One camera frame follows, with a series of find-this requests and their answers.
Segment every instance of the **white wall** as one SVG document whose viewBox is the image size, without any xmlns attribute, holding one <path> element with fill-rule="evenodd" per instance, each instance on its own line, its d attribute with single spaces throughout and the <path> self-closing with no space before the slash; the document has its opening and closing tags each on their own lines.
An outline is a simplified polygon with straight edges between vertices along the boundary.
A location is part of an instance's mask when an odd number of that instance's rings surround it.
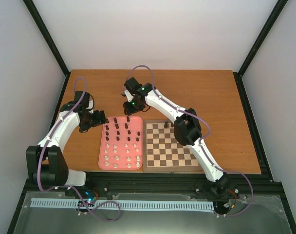
<svg viewBox="0 0 296 234">
<path fill-rule="evenodd" d="M 277 0 L 35 0 L 69 69 L 238 71 Z"/>
<path fill-rule="evenodd" d="M 286 4 L 243 81 L 273 176 L 296 220 L 296 0 Z"/>
<path fill-rule="evenodd" d="M 27 178 L 25 150 L 48 131 L 63 81 L 23 1 L 0 1 L 0 234 Z"/>
</svg>

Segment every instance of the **chessboard square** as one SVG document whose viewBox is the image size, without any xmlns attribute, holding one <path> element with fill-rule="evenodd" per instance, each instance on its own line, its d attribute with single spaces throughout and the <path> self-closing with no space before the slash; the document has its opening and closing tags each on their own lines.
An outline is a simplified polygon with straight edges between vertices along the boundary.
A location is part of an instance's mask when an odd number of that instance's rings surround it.
<svg viewBox="0 0 296 234">
<path fill-rule="evenodd" d="M 172 154 L 173 154 L 173 155 L 176 155 L 176 154 L 178 154 L 178 151 L 177 151 L 177 149 L 173 149 L 173 148 L 172 148 Z"/>
<path fill-rule="evenodd" d="M 153 160 L 153 155 L 147 155 L 147 161 Z"/>
<path fill-rule="evenodd" d="M 191 160 L 188 160 L 188 159 L 185 160 L 185 165 L 186 165 L 186 166 L 191 166 Z"/>
<path fill-rule="evenodd" d="M 179 161 L 178 160 L 173 160 L 173 166 L 179 166 Z"/>
<path fill-rule="evenodd" d="M 159 167 L 160 166 L 160 160 L 155 160 L 153 164 L 154 164 L 154 167 Z"/>
<path fill-rule="evenodd" d="M 166 160 L 166 166 L 167 167 L 172 167 L 173 166 L 173 161 L 172 160 Z"/>
<path fill-rule="evenodd" d="M 179 159 L 178 164 L 179 164 L 179 166 L 185 166 L 185 160 L 184 159 Z"/>
<path fill-rule="evenodd" d="M 181 149 L 177 149 L 177 153 L 178 154 L 184 154 L 184 149 L 182 149 L 182 148 Z"/>
<path fill-rule="evenodd" d="M 160 160 L 160 166 L 161 167 L 166 167 L 167 166 L 167 161 L 166 160 Z"/>
<path fill-rule="evenodd" d="M 159 155 L 160 154 L 160 150 L 159 149 L 153 149 L 153 154 L 154 155 Z"/>
<path fill-rule="evenodd" d="M 153 167 L 154 166 L 154 163 L 153 163 L 154 161 L 152 161 L 152 160 L 148 160 L 147 161 L 147 166 L 148 167 Z"/>
<path fill-rule="evenodd" d="M 166 149 L 166 155 L 171 155 L 172 154 L 172 149 Z"/>
<path fill-rule="evenodd" d="M 184 154 L 185 159 L 191 159 L 190 154 Z"/>
<path fill-rule="evenodd" d="M 191 161 L 191 166 L 198 166 L 199 165 L 199 163 L 196 159 L 192 159 L 190 161 Z"/>
<path fill-rule="evenodd" d="M 166 159 L 167 160 L 172 160 L 172 155 L 171 154 L 166 154 Z"/>
<path fill-rule="evenodd" d="M 166 155 L 160 155 L 160 160 L 166 160 L 167 156 Z"/>
<path fill-rule="evenodd" d="M 172 155 L 173 160 L 178 160 L 178 155 Z"/>
<path fill-rule="evenodd" d="M 185 156 L 183 154 L 178 154 L 178 159 L 184 160 L 185 159 Z"/>
</svg>

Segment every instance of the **white robotic arm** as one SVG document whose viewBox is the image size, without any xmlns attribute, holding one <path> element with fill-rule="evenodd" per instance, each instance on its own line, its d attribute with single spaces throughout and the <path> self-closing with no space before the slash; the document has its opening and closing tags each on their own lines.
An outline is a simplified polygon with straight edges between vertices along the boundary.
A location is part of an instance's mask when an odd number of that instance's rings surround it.
<svg viewBox="0 0 296 234">
<path fill-rule="evenodd" d="M 126 89 L 124 90 L 123 95 L 127 97 L 128 101 L 125 102 L 123 106 L 126 115 L 142 111 L 145 105 L 157 109 L 171 122 L 174 123 L 175 138 L 178 140 L 179 143 L 181 143 L 182 145 L 187 145 L 187 147 L 191 150 L 191 152 L 194 154 L 194 156 L 202 166 L 206 178 L 209 181 L 218 182 L 224 176 L 224 173 L 221 170 L 216 169 L 216 167 L 221 167 L 213 158 L 204 140 L 201 139 L 201 134 L 197 135 L 197 132 L 195 132 L 194 134 L 191 133 L 191 135 L 193 134 L 193 136 L 191 137 L 192 140 L 189 138 L 189 142 L 181 142 L 180 139 L 183 132 L 176 130 L 176 128 L 179 128 L 181 126 L 181 124 L 177 124 L 177 122 L 184 118 L 183 124 L 188 124 L 188 119 L 184 114 L 182 114 L 182 112 L 188 112 L 188 110 L 173 103 L 171 100 L 163 96 L 159 92 L 159 90 L 153 90 L 151 84 L 148 83 L 143 86 L 139 84 L 135 80 L 135 78 L 130 78 L 129 80 L 127 80 L 127 82 L 125 83 L 125 88 Z"/>
</svg>

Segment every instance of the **robotic arm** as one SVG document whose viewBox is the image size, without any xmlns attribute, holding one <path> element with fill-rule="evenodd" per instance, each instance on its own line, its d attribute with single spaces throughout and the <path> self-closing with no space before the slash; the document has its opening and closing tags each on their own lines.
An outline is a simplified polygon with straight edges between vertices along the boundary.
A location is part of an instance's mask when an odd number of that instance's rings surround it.
<svg viewBox="0 0 296 234">
<path fill-rule="evenodd" d="M 192 108 L 186 110 L 176 105 L 163 96 L 159 90 L 153 90 L 150 83 L 142 85 L 139 84 L 135 78 L 128 79 L 124 87 L 125 90 L 122 95 L 128 99 L 128 101 L 123 104 L 124 113 L 129 116 L 142 111 L 145 105 L 147 105 L 154 107 L 164 114 L 174 123 L 174 135 L 176 140 L 181 145 L 187 145 L 201 164 L 206 178 L 215 183 L 213 188 L 211 188 L 212 192 L 217 196 L 221 195 L 229 186 L 227 174 L 216 169 L 216 167 L 221 167 L 213 158 L 204 140 L 201 139 L 202 134 L 199 121 L 188 114 L 182 114 L 182 112 L 185 112 L 196 115 L 195 110 Z"/>
<path fill-rule="evenodd" d="M 104 111 L 93 111 L 94 102 L 89 101 L 89 93 L 85 93 L 77 107 L 69 113 L 82 94 L 83 91 L 76 91 L 74 100 L 61 107 L 58 119 L 47 136 L 37 146 L 29 146 L 26 150 L 28 176 L 32 183 L 37 184 L 40 154 L 46 145 L 43 160 L 48 159 L 48 164 L 41 166 L 41 183 L 49 186 L 83 186 L 85 184 L 86 173 L 68 169 L 62 152 L 77 126 L 81 133 L 85 133 L 91 127 L 104 124 L 107 120 Z"/>
</svg>

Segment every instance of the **wire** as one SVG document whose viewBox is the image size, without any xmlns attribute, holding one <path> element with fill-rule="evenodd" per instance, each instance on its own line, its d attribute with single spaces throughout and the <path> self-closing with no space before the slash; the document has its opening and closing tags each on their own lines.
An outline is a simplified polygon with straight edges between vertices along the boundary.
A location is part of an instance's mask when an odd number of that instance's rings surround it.
<svg viewBox="0 0 296 234">
<path fill-rule="evenodd" d="M 176 106 L 172 105 L 171 103 L 169 103 L 168 101 L 166 101 L 164 98 L 162 98 L 162 97 L 161 97 L 161 94 L 158 94 L 157 91 L 155 90 L 155 86 L 154 86 L 155 77 L 154 77 L 153 71 L 152 71 L 148 66 L 146 66 L 146 65 L 138 65 L 138 66 L 134 67 L 134 68 L 129 72 L 129 74 L 128 74 L 126 80 L 128 80 L 128 78 L 130 77 L 130 75 L 132 74 L 132 72 L 133 72 L 136 68 L 139 68 L 139 67 L 145 67 L 145 68 L 147 68 L 147 69 L 150 71 L 151 78 L 152 78 L 152 89 L 153 89 L 155 95 L 159 96 L 159 97 L 160 97 L 160 100 L 162 100 L 163 102 L 165 102 L 168 106 L 172 107 L 174 110 L 177 110 L 177 109 L 176 109 L 176 108 L 177 108 Z M 217 167 L 217 166 L 212 162 L 212 160 L 210 159 L 210 157 L 207 155 L 207 153 L 205 152 L 205 150 L 204 150 L 204 148 L 203 148 L 203 146 L 202 146 L 202 144 L 201 144 L 201 141 L 204 140 L 205 138 L 207 138 L 207 137 L 211 134 L 211 128 L 209 127 L 209 125 L 208 125 L 203 119 L 201 119 L 200 117 L 198 117 L 198 116 L 196 116 L 196 115 L 194 115 L 194 114 L 191 114 L 191 113 L 189 113 L 189 112 L 186 112 L 186 111 L 183 111 L 183 110 L 180 110 L 180 109 L 178 109 L 177 111 L 178 111 L 178 112 L 181 112 L 181 113 L 184 113 L 184 114 L 186 114 L 186 115 L 189 115 L 189 116 L 191 116 L 191 117 L 194 117 L 194 118 L 196 118 L 197 120 L 201 121 L 202 123 L 204 123 L 204 124 L 207 126 L 207 128 L 208 128 L 208 133 L 207 133 L 205 136 L 202 136 L 202 137 L 199 139 L 199 145 L 200 145 L 202 151 L 204 152 L 205 157 L 206 157 L 207 160 L 211 163 L 211 165 L 212 165 L 214 168 L 216 168 L 217 170 L 221 171 L 221 172 L 225 172 L 225 173 L 229 173 L 229 174 L 240 174 L 240 175 L 242 175 L 242 176 L 246 179 L 246 181 L 248 182 L 248 184 L 249 184 L 249 186 L 250 186 L 250 189 L 251 189 L 251 201 L 250 201 L 250 203 L 249 203 L 249 204 L 248 204 L 248 205 L 247 205 L 242 211 L 239 211 L 239 212 L 237 212 L 237 213 L 235 213 L 235 214 L 227 215 L 226 217 L 234 217 L 234 216 L 237 216 L 237 215 L 243 213 L 244 211 L 246 211 L 246 210 L 252 205 L 253 200 L 254 200 L 254 191 L 253 191 L 253 187 L 252 187 L 252 184 L 251 184 L 250 180 L 248 179 L 248 177 L 247 177 L 245 174 L 241 173 L 241 172 L 226 171 L 226 170 L 223 170 L 222 168 Z"/>
<path fill-rule="evenodd" d="M 40 177 L 41 176 L 42 161 L 43 161 L 45 149 L 48 146 L 48 144 L 49 144 L 52 136 L 55 133 L 55 131 L 60 126 L 60 124 L 63 122 L 63 120 L 66 119 L 73 112 L 73 110 L 80 104 L 80 102 L 82 101 L 82 99 L 83 99 L 83 97 L 84 97 L 84 95 L 86 93 L 86 86 L 87 85 L 86 85 L 86 80 L 83 77 L 78 77 L 77 79 L 75 79 L 75 81 L 74 81 L 74 92 L 75 92 L 75 85 L 76 85 L 77 81 L 80 80 L 80 79 L 84 81 L 84 89 L 83 89 L 83 92 L 82 92 L 81 97 L 79 98 L 78 102 L 68 111 L 68 113 L 66 113 L 64 115 L 64 117 L 57 122 L 57 124 L 55 125 L 55 127 L 51 130 L 51 133 L 49 134 L 48 139 L 44 143 L 44 146 L 43 146 L 43 148 L 41 150 L 40 158 L 39 158 L 39 163 L 37 165 L 37 185 L 38 185 L 38 187 L 39 187 L 39 189 L 40 189 L 41 192 L 48 192 L 48 191 L 50 191 L 50 190 L 52 190 L 52 189 L 54 189 L 56 187 L 56 186 L 52 186 L 52 187 L 50 187 L 50 188 L 48 188 L 46 190 L 43 189 L 42 184 L 41 184 L 41 177 Z M 121 214 L 121 207 L 120 207 L 120 205 L 117 202 L 115 202 L 115 201 L 105 201 L 103 203 L 100 203 L 97 207 L 95 207 L 92 210 L 90 210 L 89 207 L 88 207 L 88 205 L 85 203 L 83 197 L 81 196 L 80 192 L 75 187 L 73 187 L 73 186 L 62 186 L 62 187 L 64 187 L 64 188 L 67 188 L 67 187 L 68 188 L 69 187 L 72 188 L 77 193 L 77 195 L 79 196 L 80 200 L 82 201 L 83 205 L 86 207 L 86 209 L 88 210 L 88 212 L 91 213 L 98 220 L 103 221 L 103 222 L 112 222 L 112 221 L 115 221 L 115 220 L 117 220 L 119 218 L 119 216 Z M 102 219 L 102 218 L 96 216 L 95 214 L 93 214 L 93 211 L 95 211 L 97 208 L 105 205 L 106 203 L 113 203 L 113 204 L 115 204 L 117 206 L 117 208 L 119 210 L 119 213 L 118 213 L 118 215 L 114 219 L 109 219 L 109 220 Z"/>
</svg>

